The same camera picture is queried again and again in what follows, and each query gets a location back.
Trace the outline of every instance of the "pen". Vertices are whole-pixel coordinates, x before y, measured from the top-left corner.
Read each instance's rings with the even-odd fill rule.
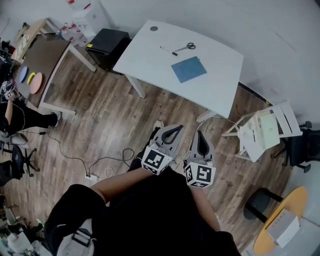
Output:
[[[173,52],[173,51],[169,51],[169,50],[167,50],[166,48],[164,48],[164,47],[162,47],[162,46],[160,46],[160,48],[161,48],[162,50],[167,51],[168,53],[173,54],[174,56],[178,56],[178,53],[175,53],[175,52]]]

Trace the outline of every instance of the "black box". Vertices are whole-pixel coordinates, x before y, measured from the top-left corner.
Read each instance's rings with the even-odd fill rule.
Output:
[[[130,42],[127,32],[103,28],[86,46],[86,51],[101,69],[120,74],[113,67]]]

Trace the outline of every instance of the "colorful plate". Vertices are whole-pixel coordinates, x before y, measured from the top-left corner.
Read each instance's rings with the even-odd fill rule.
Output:
[[[21,69],[21,72],[19,74],[19,77],[18,77],[18,82],[19,83],[22,83],[26,76],[27,76],[27,73],[28,73],[28,67],[27,66],[24,66],[22,69]]]
[[[40,87],[42,84],[42,74],[37,73],[33,78],[30,83],[30,93],[31,94],[36,94],[37,91],[39,91]]]

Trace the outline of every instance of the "power strip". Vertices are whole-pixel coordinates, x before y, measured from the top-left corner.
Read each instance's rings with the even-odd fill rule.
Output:
[[[93,182],[98,182],[98,181],[99,181],[99,178],[98,178],[96,175],[93,175],[93,174],[89,174],[89,176],[87,176],[86,174],[84,174],[84,177],[85,177],[87,180],[90,180],[90,181],[93,181]]]

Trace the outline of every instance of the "round table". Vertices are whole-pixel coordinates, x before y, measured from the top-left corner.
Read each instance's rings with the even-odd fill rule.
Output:
[[[256,200],[257,196],[262,198],[262,200]],[[261,211],[257,208],[264,208],[265,205],[268,205],[269,201],[264,196],[272,198],[278,202],[280,205],[275,209],[272,215],[267,218],[263,215]],[[273,242],[269,234],[267,233],[267,227],[274,221],[274,219],[278,216],[278,214],[286,209],[292,213],[294,213],[299,219],[305,212],[306,204],[308,200],[308,191],[304,186],[297,187],[294,191],[292,191],[286,198],[282,198],[272,192],[270,192],[266,188],[258,189],[245,204],[244,215],[247,219],[253,219],[252,216],[255,216],[259,220],[264,223],[262,230],[257,236],[254,245],[253,251],[256,254],[267,254],[271,252],[274,248],[276,248],[276,244]]]

